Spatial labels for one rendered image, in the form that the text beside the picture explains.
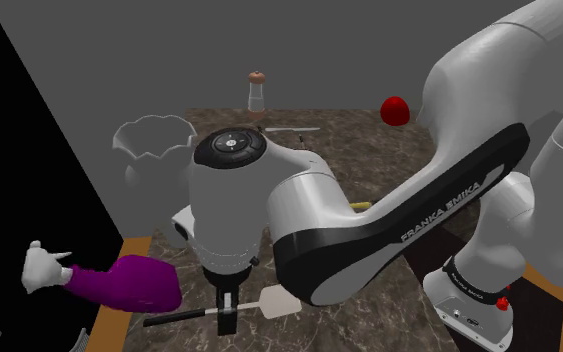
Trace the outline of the grey scalloped rim vase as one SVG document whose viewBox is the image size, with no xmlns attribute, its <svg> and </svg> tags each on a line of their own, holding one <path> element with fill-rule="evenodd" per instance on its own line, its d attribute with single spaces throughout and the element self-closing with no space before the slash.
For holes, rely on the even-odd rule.
<svg viewBox="0 0 563 352">
<path fill-rule="evenodd" d="M 167 233 L 171 218 L 189 204 L 188 169 L 197 133 L 176 115 L 147 115 L 114 134 L 114 222 L 124 237 Z"/>
</svg>

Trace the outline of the glass shaker with brown cap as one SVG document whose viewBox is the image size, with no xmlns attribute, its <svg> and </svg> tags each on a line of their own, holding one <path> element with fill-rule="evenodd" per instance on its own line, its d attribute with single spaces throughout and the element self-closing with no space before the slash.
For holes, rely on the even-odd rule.
<svg viewBox="0 0 563 352">
<path fill-rule="evenodd" d="M 265 75 L 260 71 L 251 72 L 249 79 L 248 116 L 252 120 L 260 120 L 265 114 L 263 84 Z"/>
</svg>

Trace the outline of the red dome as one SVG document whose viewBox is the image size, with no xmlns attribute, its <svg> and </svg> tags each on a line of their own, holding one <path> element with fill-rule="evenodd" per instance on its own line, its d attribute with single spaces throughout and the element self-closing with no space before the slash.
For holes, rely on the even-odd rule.
<svg viewBox="0 0 563 352">
<path fill-rule="evenodd" d="M 410 121 L 410 110 L 401 97 L 391 96 L 382 103 L 380 117 L 387 125 L 402 126 Z"/>
</svg>

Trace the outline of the black handled white spatula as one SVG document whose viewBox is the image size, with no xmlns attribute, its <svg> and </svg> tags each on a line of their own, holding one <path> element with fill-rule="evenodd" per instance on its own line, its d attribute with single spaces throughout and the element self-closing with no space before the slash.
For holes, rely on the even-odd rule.
<svg viewBox="0 0 563 352">
<path fill-rule="evenodd" d="M 145 319 L 143 326 L 150 327 L 212 314 L 227 315 L 237 313 L 240 310 L 254 308 L 260 309 L 266 319 L 290 315 L 302 310 L 301 301 L 280 284 L 264 287 L 260 292 L 259 300 L 256 302 L 241 303 L 232 306 L 229 296 L 229 293 L 224 295 L 224 298 L 221 300 L 220 308 L 196 309 L 164 316 L 156 316 Z"/>
</svg>

